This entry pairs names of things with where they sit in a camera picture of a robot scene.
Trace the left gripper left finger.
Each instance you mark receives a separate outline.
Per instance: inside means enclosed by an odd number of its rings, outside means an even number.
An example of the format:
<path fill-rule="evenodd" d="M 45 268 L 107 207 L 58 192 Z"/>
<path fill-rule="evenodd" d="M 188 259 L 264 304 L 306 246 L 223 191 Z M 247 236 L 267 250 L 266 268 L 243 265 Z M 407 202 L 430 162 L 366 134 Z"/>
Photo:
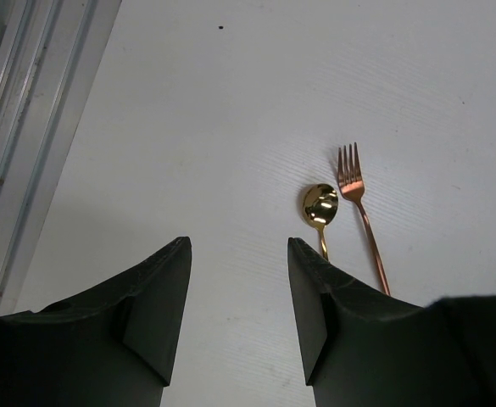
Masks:
<path fill-rule="evenodd" d="M 191 267 L 191 241 L 178 237 L 86 291 L 0 316 L 0 406 L 159 405 Z"/>

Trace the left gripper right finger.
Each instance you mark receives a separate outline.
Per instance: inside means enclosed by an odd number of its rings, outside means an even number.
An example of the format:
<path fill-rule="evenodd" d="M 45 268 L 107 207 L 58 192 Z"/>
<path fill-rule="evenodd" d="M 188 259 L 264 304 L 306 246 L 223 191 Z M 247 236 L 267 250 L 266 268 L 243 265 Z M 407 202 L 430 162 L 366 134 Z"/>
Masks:
<path fill-rule="evenodd" d="M 496 296 L 408 304 L 296 237 L 287 264 L 317 405 L 496 406 Z"/>

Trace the gold spoon cluster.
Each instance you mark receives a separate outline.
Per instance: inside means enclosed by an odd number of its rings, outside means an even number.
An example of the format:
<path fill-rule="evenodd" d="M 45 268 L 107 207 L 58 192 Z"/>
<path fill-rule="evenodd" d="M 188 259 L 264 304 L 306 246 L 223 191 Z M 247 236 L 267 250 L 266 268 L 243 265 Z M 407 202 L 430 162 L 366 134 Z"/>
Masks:
<path fill-rule="evenodd" d="M 325 228 L 334 220 L 337 209 L 337 191 L 329 184 L 314 184 L 304 194 L 302 215 L 305 222 L 318 231 L 321 255 L 326 261 L 329 261 L 329 255 Z"/>

